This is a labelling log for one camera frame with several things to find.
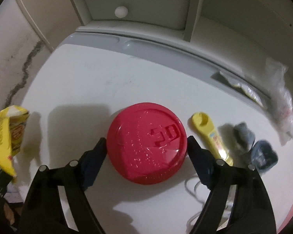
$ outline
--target pink object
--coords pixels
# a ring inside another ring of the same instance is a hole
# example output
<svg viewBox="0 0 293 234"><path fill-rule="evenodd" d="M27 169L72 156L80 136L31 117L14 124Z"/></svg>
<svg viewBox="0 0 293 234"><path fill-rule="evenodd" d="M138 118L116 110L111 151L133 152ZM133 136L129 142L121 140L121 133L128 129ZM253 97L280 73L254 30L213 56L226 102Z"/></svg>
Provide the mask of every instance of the pink object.
<svg viewBox="0 0 293 234"><path fill-rule="evenodd" d="M172 111L154 103L139 103L113 120L107 152L124 178L156 184L180 169L187 153L187 135Z"/></svg>
<svg viewBox="0 0 293 234"><path fill-rule="evenodd" d="M287 217L285 218L285 220L283 221L283 223L279 227L277 233L279 233L280 231L282 231L282 229L289 223L289 221L291 220L292 217L293 217L293 206L291 207L291 209L290 209Z"/></svg>

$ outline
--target shelf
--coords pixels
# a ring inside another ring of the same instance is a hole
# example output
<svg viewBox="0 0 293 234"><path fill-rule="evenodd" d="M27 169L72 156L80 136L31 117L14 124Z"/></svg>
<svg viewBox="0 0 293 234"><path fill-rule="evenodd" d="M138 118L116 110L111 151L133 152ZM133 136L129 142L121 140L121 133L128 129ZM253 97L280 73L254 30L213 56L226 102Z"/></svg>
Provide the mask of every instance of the shelf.
<svg viewBox="0 0 293 234"><path fill-rule="evenodd" d="M117 35L129 35L153 40L183 40L182 30L172 30L162 26L119 20L94 20L86 26L80 26L77 32L102 32Z"/></svg>

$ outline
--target crack in wall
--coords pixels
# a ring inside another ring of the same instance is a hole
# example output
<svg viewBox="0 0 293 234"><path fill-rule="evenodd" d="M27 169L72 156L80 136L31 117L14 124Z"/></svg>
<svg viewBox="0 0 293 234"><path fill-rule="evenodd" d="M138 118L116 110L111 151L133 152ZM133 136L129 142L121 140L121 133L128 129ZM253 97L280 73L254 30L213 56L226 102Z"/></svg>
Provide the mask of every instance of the crack in wall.
<svg viewBox="0 0 293 234"><path fill-rule="evenodd" d="M41 40L38 41L36 43L35 47L33 48L33 50L28 54L27 59L22 66L23 77L22 77L21 81L13 89L11 89L11 91L9 92L7 98L5 99L4 108L7 108L8 106L10 106L15 94L20 89L25 87L25 85L27 83L27 79L29 77L28 68L32 63L32 59L41 51L43 46L44 46L44 43Z"/></svg>

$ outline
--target white table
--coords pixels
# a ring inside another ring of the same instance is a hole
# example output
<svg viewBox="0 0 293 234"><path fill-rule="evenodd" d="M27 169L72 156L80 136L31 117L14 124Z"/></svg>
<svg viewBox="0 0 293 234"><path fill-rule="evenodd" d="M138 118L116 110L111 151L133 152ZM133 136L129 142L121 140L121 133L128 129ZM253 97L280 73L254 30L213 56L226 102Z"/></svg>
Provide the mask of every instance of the white table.
<svg viewBox="0 0 293 234"><path fill-rule="evenodd" d="M15 159L18 187L26 198L41 164L66 165L91 150L107 134L116 114L139 102L154 102L173 111L185 126L193 113L203 111L216 127L245 121L256 139L268 140L279 162L263 176L277 228L293 204L293 140L281 147L269 120L255 108L196 78L126 54L77 45L62 45L33 81L23 107L32 113L24 150ZM107 234L186 233L188 219L201 205L184 189L195 174L189 159L169 180L142 186L122 178L106 158L89 203ZM204 186L198 196L207 199ZM63 208L73 226L67 202Z"/></svg>

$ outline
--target yellow packet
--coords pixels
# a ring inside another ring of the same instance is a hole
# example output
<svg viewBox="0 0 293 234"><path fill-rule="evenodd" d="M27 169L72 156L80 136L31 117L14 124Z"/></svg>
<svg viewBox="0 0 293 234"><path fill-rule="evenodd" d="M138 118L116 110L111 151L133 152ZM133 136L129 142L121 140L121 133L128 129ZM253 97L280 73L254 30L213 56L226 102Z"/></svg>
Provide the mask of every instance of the yellow packet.
<svg viewBox="0 0 293 234"><path fill-rule="evenodd" d="M12 157L20 151L28 117L29 112L16 105L0 111L0 168L13 177Z"/></svg>

